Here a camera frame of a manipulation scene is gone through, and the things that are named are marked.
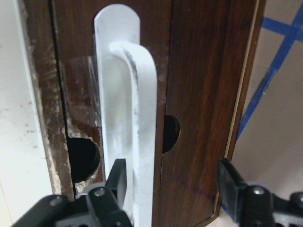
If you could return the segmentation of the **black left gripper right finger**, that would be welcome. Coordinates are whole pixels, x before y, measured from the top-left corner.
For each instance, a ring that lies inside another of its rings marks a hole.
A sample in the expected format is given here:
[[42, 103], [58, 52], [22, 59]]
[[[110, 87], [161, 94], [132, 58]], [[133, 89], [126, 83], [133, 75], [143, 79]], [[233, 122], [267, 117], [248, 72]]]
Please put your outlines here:
[[217, 163], [217, 189], [227, 213], [240, 227], [301, 227], [303, 193], [284, 200], [259, 184], [248, 184], [226, 158]]

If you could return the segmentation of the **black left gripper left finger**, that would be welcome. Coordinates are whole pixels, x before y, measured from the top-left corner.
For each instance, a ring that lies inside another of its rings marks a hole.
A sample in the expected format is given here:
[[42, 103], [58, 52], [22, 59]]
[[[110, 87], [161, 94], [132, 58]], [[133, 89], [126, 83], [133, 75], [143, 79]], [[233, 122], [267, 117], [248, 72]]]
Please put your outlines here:
[[126, 160], [116, 159], [106, 182], [91, 185], [74, 201], [63, 195], [43, 197], [13, 226], [128, 227], [126, 188]]

